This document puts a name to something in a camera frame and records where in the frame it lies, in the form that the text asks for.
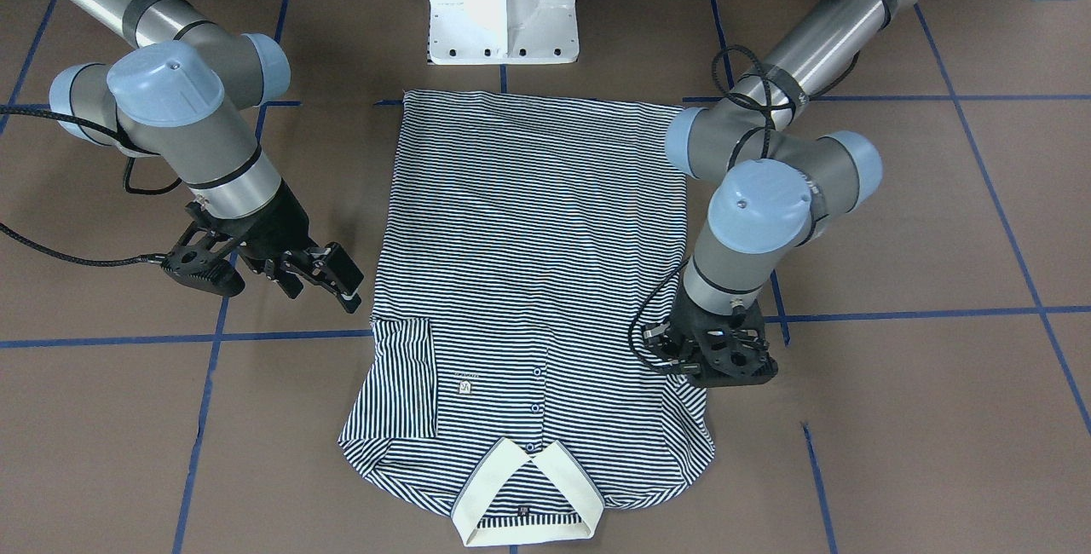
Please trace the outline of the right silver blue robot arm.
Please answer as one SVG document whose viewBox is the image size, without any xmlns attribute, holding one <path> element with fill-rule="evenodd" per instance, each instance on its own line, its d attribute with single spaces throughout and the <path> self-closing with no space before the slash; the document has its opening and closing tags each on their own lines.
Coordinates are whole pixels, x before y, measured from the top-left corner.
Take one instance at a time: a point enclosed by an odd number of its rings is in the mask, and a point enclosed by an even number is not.
<svg viewBox="0 0 1091 554">
<path fill-rule="evenodd" d="M 273 103 L 290 65 L 268 35 L 233 35 L 188 0 L 71 0 L 131 45 L 112 64 L 85 62 L 55 77 L 47 118 L 125 157 L 161 158 L 192 193 L 191 222 L 164 254 L 145 255 L 179 285 L 243 291 L 230 256 L 288 297 L 323 287 L 353 313 L 362 272 L 338 243 L 319 245 L 292 190 L 241 111 Z"/>
</svg>

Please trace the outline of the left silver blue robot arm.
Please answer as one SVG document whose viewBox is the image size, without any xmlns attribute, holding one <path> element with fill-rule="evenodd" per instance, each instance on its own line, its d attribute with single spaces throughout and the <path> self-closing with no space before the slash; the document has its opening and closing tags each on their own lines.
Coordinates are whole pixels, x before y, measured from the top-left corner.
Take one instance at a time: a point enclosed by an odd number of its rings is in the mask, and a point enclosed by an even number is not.
<svg viewBox="0 0 1091 554">
<path fill-rule="evenodd" d="M 759 299 L 787 274 L 828 321 L 920 320 L 928 357 L 1056 356 L 1088 314 L 1088 0 L 817 0 L 667 160 L 714 186 L 640 344 L 694 374 L 771 363 Z"/>
</svg>

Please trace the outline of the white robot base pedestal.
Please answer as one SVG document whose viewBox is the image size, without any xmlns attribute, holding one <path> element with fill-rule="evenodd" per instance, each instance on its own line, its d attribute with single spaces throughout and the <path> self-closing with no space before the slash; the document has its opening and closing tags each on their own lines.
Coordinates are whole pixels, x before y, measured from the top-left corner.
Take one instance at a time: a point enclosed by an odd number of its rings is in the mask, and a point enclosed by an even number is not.
<svg viewBox="0 0 1091 554">
<path fill-rule="evenodd" d="M 570 64 L 576 0 L 429 0 L 429 61 L 440 67 Z"/>
</svg>

